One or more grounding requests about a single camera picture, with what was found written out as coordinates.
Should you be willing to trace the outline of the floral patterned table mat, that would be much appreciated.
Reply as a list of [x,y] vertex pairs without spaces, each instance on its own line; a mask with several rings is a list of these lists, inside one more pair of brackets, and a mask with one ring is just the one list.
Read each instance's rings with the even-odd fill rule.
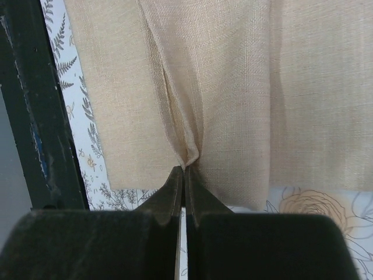
[[[78,153],[89,209],[133,210],[153,190],[110,189],[98,129],[83,77],[72,26],[63,1],[42,1],[41,7],[55,60],[59,84]],[[277,188],[264,211],[270,214],[319,214],[341,229],[361,279],[372,278],[372,194]]]

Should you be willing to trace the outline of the aluminium frame rail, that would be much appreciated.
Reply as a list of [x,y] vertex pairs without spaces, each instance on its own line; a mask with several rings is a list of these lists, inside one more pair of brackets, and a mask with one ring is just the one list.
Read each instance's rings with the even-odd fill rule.
[[4,241],[15,223],[31,210],[31,200],[3,98],[0,156],[1,241]]

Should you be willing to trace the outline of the beige cloth napkin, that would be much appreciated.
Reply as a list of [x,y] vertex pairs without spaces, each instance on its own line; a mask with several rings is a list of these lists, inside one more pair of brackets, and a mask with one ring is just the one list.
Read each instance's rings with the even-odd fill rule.
[[371,1],[66,1],[110,187],[372,190]]

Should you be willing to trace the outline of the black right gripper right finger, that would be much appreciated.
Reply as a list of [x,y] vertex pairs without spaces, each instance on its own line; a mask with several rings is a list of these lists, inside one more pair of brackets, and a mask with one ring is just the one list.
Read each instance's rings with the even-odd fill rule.
[[309,214],[234,213],[184,173],[189,279],[358,279],[342,233]]

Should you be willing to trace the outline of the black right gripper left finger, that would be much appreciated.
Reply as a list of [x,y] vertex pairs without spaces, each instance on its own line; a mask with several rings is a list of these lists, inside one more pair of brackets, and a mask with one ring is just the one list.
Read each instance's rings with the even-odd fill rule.
[[183,171],[133,211],[38,210],[1,251],[2,279],[177,279]]

